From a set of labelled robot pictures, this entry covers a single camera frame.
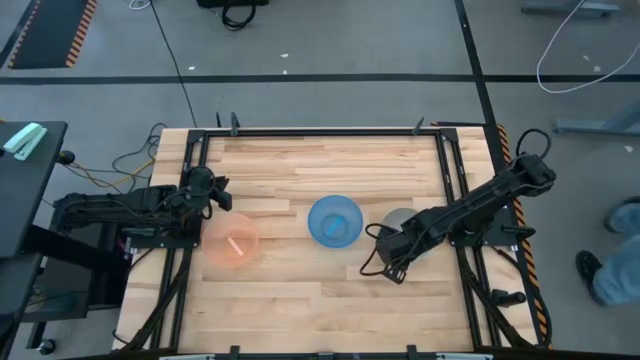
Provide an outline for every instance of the shoe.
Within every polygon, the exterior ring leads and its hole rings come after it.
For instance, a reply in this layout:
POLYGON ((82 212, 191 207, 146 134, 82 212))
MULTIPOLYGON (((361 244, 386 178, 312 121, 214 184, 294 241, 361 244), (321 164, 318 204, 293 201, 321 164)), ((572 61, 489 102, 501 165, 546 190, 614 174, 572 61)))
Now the shoe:
POLYGON ((611 212, 609 212, 609 215, 607 215, 607 217, 604 219, 604 228, 607 229, 607 231, 609 231, 610 233, 614 233, 614 234, 620 234, 623 231, 620 229, 616 229, 613 227, 612 223, 613 223, 613 216, 615 215, 615 213, 624 205, 629 205, 629 204, 640 204, 640 196, 634 196, 631 198, 628 198, 627 200, 623 201, 622 204, 616 206, 613 210, 611 210, 611 212))
POLYGON ((591 252, 580 251, 576 255, 576 268, 578 269, 578 274, 580 274, 580 278, 582 278, 582 281, 587 287, 591 298, 598 303, 598 305, 606 306, 607 304, 598 297, 595 289, 593 288, 593 278, 596 276, 596 272, 602 268, 602 263, 600 263, 598 258, 591 252))

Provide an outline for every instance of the orange bowl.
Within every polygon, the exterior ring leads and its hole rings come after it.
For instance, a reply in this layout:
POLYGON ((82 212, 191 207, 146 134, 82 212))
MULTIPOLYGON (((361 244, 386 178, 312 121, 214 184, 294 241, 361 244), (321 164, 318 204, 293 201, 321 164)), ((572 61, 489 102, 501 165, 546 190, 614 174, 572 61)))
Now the orange bowl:
POLYGON ((231 269, 245 265, 258 250, 255 222, 239 213, 217 213, 202 234, 202 251, 215 267, 231 269))

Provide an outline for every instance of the blue bowl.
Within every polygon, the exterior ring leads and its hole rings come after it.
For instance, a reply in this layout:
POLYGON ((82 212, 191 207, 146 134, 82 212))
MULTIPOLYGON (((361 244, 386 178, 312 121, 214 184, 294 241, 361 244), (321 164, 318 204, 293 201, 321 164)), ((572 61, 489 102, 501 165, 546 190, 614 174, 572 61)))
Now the blue bowl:
POLYGON ((331 195, 313 204, 307 223, 314 240, 326 247, 343 248, 360 236, 362 212, 353 200, 331 195))

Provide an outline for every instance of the black metal frame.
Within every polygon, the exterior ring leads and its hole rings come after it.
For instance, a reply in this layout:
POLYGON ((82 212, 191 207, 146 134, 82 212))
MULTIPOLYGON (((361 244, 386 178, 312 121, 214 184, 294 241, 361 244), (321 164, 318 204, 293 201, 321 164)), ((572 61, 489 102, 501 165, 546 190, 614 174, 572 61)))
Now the black metal frame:
MULTIPOLYGON (((419 129, 419 128, 266 128, 266 129, 244 129, 239 128, 239 123, 233 124, 231 129, 212 129, 212 130, 190 130, 187 135, 187 146, 185 148, 184 160, 182 165, 182 174, 189 170, 193 160, 193 151, 196 143, 200 143, 200 155, 198 158, 198 166, 206 165, 207 151, 209 148, 209 142, 215 137, 275 137, 275 136, 432 136, 436 142, 436 148, 438 150, 438 160, 440 163, 440 169, 442 173, 442 181, 444 184, 444 191, 448 202, 453 202, 454 193, 451 182, 451 174, 449 171, 449 165, 447 162, 447 155, 445 150, 445 141, 449 141, 454 153, 454 160, 456 167, 462 171, 456 171, 458 173, 458 179, 460 184, 464 184, 464 191, 468 192, 466 178, 464 177, 464 166, 462 164, 462 155, 460 152, 460 146, 458 144, 457 131, 455 129, 419 129)), ((456 248, 458 259, 465 255, 465 250, 462 248, 456 248)), ((192 250, 184 250, 182 261, 187 261, 187 269, 191 262, 192 250)), ((163 269, 162 281, 160 283, 160 294, 158 299, 161 299, 166 289, 171 282, 171 273, 173 271, 173 263, 175 260, 175 249, 167 249, 167 255, 165 259, 165 265, 163 269)), ((481 275, 481 279, 484 279, 486 288, 488 289, 488 279, 486 275, 486 269, 484 267, 484 261, 476 261, 476 269, 481 275)), ((480 335, 480 327, 478 324, 478 315, 474 306, 473 293, 470 287, 461 278, 463 292, 465 297, 465 307, 469 317, 469 328, 471 331, 471 337, 474 347, 482 346, 482 339, 480 335)), ((180 329, 182 327, 182 317, 184 312, 184 301, 186 298, 187 283, 185 283, 176 295, 176 308, 174 312, 173 323, 171 326, 171 340, 170 348, 177 349, 180 340, 180 329)), ((158 349, 160 345, 160 338, 162 335, 163 321, 159 322, 152 334, 150 343, 150 349, 158 349)), ((492 333, 492 344, 499 345, 499 334, 497 330, 492 333)), ((406 354, 398 353, 398 356, 406 356, 406 354)))
MULTIPOLYGON (((458 183, 460 186, 461 195, 465 196, 469 193, 469 184, 467 183, 467 177, 465 176, 466 171, 464 169, 464 163, 462 161, 462 151, 460 150, 460 143, 458 142, 457 136, 455 141, 452 140, 451 148, 453 152, 453 160, 456 165, 456 173, 458 175, 458 183)), ((476 273, 478 275, 478 280, 480 281, 480 285, 482 285, 483 289, 487 293, 490 293, 491 288, 489 287, 489 276, 487 275, 487 268, 484 263, 482 246, 474 246, 472 251, 473 251, 473 259, 476 264, 476 273)), ((466 253, 464 252, 464 249, 463 249, 462 255, 467 256, 466 253)), ((489 336, 491 338, 491 345, 502 346, 502 341, 500 340, 500 331, 498 330, 498 326, 496 322, 489 315, 487 311, 485 311, 485 316, 487 318, 487 323, 489 326, 489 336)))
MULTIPOLYGON (((482 125, 482 128, 484 130, 484 135, 485 138, 487 139, 487 145, 489 147, 489 154, 491 156, 491 163, 493 164, 493 169, 494 171, 497 173, 500 170, 502 170, 506 165, 506 161, 505 158, 502 154, 502 145, 500 142, 500 134, 498 132, 498 128, 496 126, 487 126, 487 125, 482 125)), ((516 224, 516 209, 513 205, 513 203, 510 203, 507 205, 507 212, 508 212, 508 217, 509 217, 509 221, 511 222, 511 224, 516 224)), ((526 258, 524 256, 524 250, 522 248, 522 246, 517 246, 516 248, 516 261, 518 263, 518 265, 520 266, 520 272, 526 276, 527 278, 529 277, 529 268, 527 267, 527 261, 526 258)), ((530 286, 527 286, 527 284, 525 284, 524 282, 527 282, 526 279, 522 279, 523 281, 523 285, 524 285, 524 290, 525 290, 525 294, 527 296, 527 299, 533 299, 534 298, 534 294, 533 294, 533 289, 530 286)), ((528 302, 529 305, 529 311, 532 314, 532 320, 533 320, 533 327, 534 330, 536 332, 536 338, 538 339, 539 343, 542 343, 542 341, 544 340, 544 335, 542 334, 542 332, 540 331, 540 320, 538 319, 537 316, 535 316, 537 309, 535 306, 534 302, 528 302)))

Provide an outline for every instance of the white cable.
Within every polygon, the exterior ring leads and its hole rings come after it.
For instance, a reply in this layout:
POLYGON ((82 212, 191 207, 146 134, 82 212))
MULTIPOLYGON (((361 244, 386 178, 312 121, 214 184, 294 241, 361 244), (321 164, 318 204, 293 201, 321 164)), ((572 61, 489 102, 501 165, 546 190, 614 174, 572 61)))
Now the white cable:
POLYGON ((137 3, 137 2, 143 2, 143 1, 142 0, 131 0, 131 2, 129 3, 129 9, 137 11, 137 10, 146 9, 147 7, 149 7, 149 5, 151 5, 151 0, 147 0, 147 2, 142 6, 138 6, 138 7, 133 6, 133 4, 137 3))
POLYGON ((640 42, 638 42, 638 45, 636 45, 636 48, 631 53, 631 56, 629 56, 629 58, 627 59, 627 61, 624 62, 624 64, 620 65, 617 69, 613 70, 608 75, 605 75, 605 76, 603 76, 601 78, 598 78, 596 80, 593 80, 591 82, 588 82, 588 83, 585 83, 585 84, 582 84, 582 85, 578 85, 576 87, 572 87, 572 88, 569 88, 569 89, 563 89, 563 90, 549 90, 546 87, 544 87, 544 85, 542 84, 542 80, 540 80, 540 66, 542 65, 542 61, 544 61, 544 58, 547 56, 547 53, 549 52, 549 49, 551 49, 551 46, 553 45, 553 42, 556 40, 556 37, 558 36, 558 34, 560 33, 560 31, 562 30, 564 25, 567 23, 567 21, 569 21, 569 19, 571 19, 573 14, 575 14, 576 11, 578 11, 578 9, 580 9, 580 7, 582 6, 582 4, 584 4, 584 2, 585 2, 585 0, 580 1, 578 6, 576 6, 576 8, 573 9, 571 14, 569 14, 569 16, 567 16, 567 18, 562 22, 562 24, 560 24, 560 27, 558 27, 558 30, 556 30, 556 33, 553 34, 553 37, 551 38, 551 41, 549 41, 549 45, 547 45, 547 48, 545 49, 544 53, 542 54, 542 57, 540 57, 540 61, 538 61, 538 66, 536 66, 536 78, 538 79, 538 85, 540 85, 542 90, 548 92, 549 94, 566 94, 566 93, 569 93, 569 92, 572 92, 572 91, 575 91, 575 90, 582 89, 582 88, 585 88, 587 86, 593 85, 595 83, 599 83, 602 80, 608 79, 611 76, 615 75, 618 71, 622 70, 625 66, 627 66, 631 62, 631 60, 633 60, 633 58, 636 56, 636 53, 638 52, 638 50, 640 50, 640 42))

